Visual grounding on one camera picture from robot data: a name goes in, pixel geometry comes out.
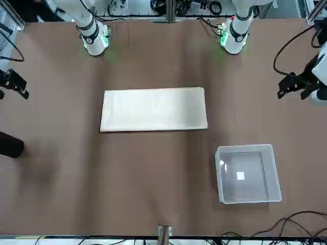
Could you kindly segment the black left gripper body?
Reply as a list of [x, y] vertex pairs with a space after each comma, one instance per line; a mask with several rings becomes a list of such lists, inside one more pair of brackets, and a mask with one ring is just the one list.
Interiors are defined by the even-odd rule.
[[321, 58], [316, 54], [305, 66], [303, 72], [297, 78], [298, 87], [319, 87], [320, 80], [317, 77], [320, 69]]

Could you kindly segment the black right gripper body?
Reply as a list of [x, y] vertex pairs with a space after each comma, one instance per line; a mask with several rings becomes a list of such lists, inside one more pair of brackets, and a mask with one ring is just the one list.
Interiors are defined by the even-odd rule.
[[8, 71], [0, 70], [0, 87], [9, 88], [8, 76]]

